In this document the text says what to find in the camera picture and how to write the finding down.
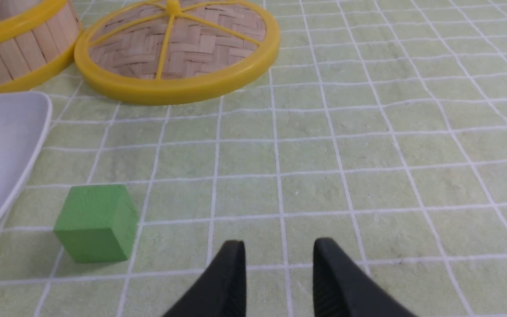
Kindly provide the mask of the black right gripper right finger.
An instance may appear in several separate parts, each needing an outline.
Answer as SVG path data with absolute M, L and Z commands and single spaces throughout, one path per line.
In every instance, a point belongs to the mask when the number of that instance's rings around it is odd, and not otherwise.
M 312 251 L 312 305 L 316 317 L 414 317 L 377 285 L 330 237 Z

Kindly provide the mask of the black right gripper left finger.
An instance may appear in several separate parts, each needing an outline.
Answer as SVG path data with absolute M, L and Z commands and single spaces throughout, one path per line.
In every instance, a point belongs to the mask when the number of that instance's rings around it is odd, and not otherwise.
M 199 279 L 164 313 L 165 317 L 245 317 L 245 243 L 227 240 Z

